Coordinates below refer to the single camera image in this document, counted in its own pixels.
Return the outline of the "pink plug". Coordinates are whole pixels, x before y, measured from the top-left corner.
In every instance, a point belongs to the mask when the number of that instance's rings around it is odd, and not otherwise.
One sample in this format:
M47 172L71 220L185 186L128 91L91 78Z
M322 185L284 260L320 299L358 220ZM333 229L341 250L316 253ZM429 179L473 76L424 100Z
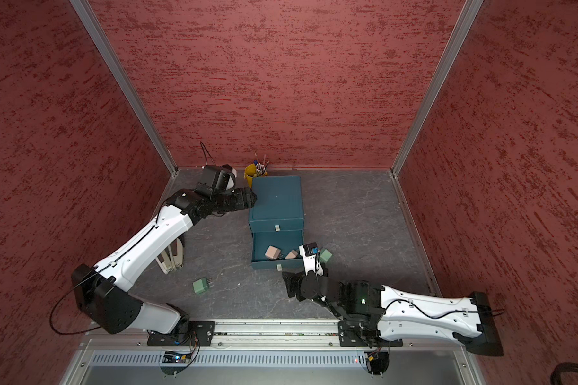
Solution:
M281 255L281 249L279 249L273 245L270 245L264 254L264 256L269 260L278 260L280 255Z
M296 250L291 250L289 253L286 254L284 257L285 260L293 260L297 259L300 256L299 252Z

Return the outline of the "teal three-drawer cabinet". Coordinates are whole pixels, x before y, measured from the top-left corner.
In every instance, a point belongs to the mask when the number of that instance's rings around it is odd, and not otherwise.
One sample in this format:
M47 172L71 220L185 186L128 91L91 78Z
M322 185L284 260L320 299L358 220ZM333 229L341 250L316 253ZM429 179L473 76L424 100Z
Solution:
M265 176L253 180L257 195L249 212L253 248L251 267L254 270L295 270L303 268L302 258L285 260L291 250L299 252L304 244L305 215L299 176ZM278 260L264 254L273 245L281 249Z

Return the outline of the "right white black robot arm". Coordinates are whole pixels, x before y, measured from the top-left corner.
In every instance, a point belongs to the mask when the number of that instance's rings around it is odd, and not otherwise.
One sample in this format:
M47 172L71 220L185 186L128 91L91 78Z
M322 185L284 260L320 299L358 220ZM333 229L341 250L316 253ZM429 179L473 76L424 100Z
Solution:
M339 332L361 346L396 346L406 339L455 343L474 355L501 357L504 347L495 325L501 312L488 296L465 298L415 295L367 281L338 282L308 273L282 274L287 295L311 301L339 321Z

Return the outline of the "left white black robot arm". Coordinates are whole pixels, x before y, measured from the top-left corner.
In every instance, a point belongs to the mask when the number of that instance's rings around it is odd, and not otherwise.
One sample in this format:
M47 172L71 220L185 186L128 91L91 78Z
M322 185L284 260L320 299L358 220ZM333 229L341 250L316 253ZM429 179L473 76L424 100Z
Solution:
M109 334L141 329L173 334L186 316L169 305L149 303L128 292L146 268L199 221L208 216L247 210L255 205L252 189L201 194L181 189L169 197L139 233L117 251L72 273L77 308Z

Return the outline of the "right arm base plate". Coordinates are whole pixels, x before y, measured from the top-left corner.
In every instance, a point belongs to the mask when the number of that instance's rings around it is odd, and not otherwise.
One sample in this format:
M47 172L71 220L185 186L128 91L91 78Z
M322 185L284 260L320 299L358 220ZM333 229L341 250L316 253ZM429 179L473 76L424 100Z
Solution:
M340 346L342 347L368 347L392 348L403 347L403 341L388 341L380 337L378 330L367 330L354 322L340 321L337 323Z

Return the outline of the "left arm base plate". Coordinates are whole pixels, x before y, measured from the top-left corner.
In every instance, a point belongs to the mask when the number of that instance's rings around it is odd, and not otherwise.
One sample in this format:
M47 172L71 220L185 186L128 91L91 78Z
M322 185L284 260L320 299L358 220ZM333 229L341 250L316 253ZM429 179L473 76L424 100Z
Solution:
M209 347L215 334L214 321L179 322L171 333L148 333L149 347Z

